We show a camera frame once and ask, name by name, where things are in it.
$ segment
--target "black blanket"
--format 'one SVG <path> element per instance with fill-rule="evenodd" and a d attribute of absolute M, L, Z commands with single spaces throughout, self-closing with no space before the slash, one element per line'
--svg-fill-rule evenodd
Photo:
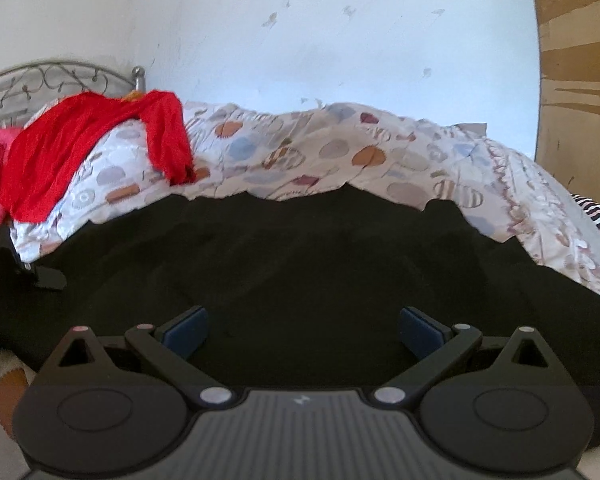
<path fill-rule="evenodd" d="M 486 335 L 537 327 L 581 385 L 600 443 L 600 297 L 497 243 L 452 202 L 420 212 L 345 186 L 285 202 L 170 196 L 87 224 L 39 264 L 63 292 L 0 290 L 0 342 L 33 369 L 74 325 L 121 335 L 194 305 L 193 364 L 229 386 L 377 386 L 415 362 L 397 338 L 414 306 Z"/>

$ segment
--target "polka dot bedding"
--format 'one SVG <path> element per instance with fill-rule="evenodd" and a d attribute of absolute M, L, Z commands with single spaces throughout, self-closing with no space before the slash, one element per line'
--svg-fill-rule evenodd
<path fill-rule="evenodd" d="M 453 200 L 483 234 L 517 236 L 536 262 L 600 294 L 595 226 L 553 177 L 489 139 L 484 126 L 439 126 L 348 103 L 273 115 L 189 102 L 184 120 L 197 183 L 170 187 L 148 161 L 144 125 L 126 121 L 97 143 L 45 222 L 14 223 L 22 259 L 53 251 L 87 221 L 105 222 L 170 193 L 286 200 L 348 182 L 417 208 Z"/>

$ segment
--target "ribbed surface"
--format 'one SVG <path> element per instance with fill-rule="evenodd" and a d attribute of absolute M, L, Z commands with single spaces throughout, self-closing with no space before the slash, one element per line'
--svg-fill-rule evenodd
<path fill-rule="evenodd" d="M 33 474 L 29 480 L 52 477 Z M 252 392 L 200 417 L 171 456 L 126 480 L 476 480 L 448 463 L 402 413 L 355 392 Z M 548 480 L 577 480 L 565 472 Z"/>

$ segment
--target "metal headboard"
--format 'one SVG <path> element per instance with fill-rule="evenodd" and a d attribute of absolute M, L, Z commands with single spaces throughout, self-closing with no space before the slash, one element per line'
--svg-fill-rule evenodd
<path fill-rule="evenodd" d="M 136 66 L 129 77 L 71 59 L 44 59 L 14 66 L 0 72 L 0 127 L 22 126 L 59 97 L 88 91 L 120 97 L 132 90 L 145 90 L 141 66 Z"/>

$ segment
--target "headboard finial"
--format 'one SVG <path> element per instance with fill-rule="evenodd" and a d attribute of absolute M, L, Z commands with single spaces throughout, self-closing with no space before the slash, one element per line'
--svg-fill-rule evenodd
<path fill-rule="evenodd" d="M 134 81 L 136 82 L 136 90 L 139 92 L 146 91 L 146 81 L 144 79 L 144 67 L 135 66 L 131 71 L 131 75 L 133 76 Z"/>

